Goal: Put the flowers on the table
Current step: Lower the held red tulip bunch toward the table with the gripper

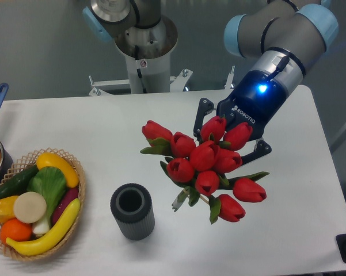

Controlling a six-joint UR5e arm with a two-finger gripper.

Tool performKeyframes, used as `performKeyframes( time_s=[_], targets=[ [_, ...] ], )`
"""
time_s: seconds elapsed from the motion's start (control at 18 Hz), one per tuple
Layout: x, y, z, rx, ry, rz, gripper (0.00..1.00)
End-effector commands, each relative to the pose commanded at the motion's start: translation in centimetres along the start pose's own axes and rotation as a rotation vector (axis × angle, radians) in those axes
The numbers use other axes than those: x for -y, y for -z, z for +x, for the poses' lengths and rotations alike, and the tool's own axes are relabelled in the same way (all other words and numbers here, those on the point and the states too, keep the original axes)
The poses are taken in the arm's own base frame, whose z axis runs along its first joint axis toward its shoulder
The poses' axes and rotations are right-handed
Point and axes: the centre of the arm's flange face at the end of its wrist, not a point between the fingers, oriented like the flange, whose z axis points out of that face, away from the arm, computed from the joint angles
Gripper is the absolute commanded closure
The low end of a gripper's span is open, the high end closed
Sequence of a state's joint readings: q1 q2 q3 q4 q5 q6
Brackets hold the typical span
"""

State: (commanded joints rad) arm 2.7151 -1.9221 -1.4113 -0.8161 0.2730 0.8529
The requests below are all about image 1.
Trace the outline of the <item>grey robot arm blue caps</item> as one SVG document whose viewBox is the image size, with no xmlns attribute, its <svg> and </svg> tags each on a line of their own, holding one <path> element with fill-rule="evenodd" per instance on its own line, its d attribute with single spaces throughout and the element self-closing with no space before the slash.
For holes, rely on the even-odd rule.
<svg viewBox="0 0 346 276">
<path fill-rule="evenodd" d="M 204 117 L 216 112 L 227 121 L 227 130 L 247 122 L 256 142 L 249 163 L 271 151 L 264 141 L 265 126 L 301 83 L 314 63 L 328 50 L 338 34 L 336 17 L 328 1 L 269 1 L 254 15 L 233 17 L 223 41 L 228 52 L 257 62 L 230 94 L 218 103 L 202 98 L 193 134 L 203 139 Z M 178 33 L 161 13 L 160 1 L 90 1 L 83 17 L 102 41 L 114 41 L 124 55 L 131 92 L 168 92 L 170 54 Z"/>
</svg>

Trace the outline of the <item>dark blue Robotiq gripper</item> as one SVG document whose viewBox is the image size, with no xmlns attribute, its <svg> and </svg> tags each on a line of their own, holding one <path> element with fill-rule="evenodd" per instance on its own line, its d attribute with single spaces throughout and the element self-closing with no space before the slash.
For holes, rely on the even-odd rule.
<svg viewBox="0 0 346 276">
<path fill-rule="evenodd" d="M 250 140 L 256 140 L 253 152 L 241 157 L 242 165 L 262 158 L 272 152 L 264 140 L 264 128 L 287 99 L 285 89 L 261 71 L 248 72 L 229 96 L 219 101 L 216 114 L 226 119 L 226 130 L 232 130 L 242 122 L 252 127 Z M 206 115 L 215 110 L 207 98 L 201 98 L 196 112 L 193 135 L 201 141 L 201 129 Z"/>
</svg>

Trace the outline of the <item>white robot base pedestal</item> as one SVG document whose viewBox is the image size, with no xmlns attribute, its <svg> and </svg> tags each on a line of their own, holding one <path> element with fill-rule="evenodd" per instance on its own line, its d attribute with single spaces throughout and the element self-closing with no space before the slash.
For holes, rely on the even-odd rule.
<svg viewBox="0 0 346 276">
<path fill-rule="evenodd" d="M 170 91 L 170 55 L 177 40 L 177 28 L 166 16 L 152 28 L 133 26 L 115 38 L 126 61 L 132 94 Z"/>
</svg>

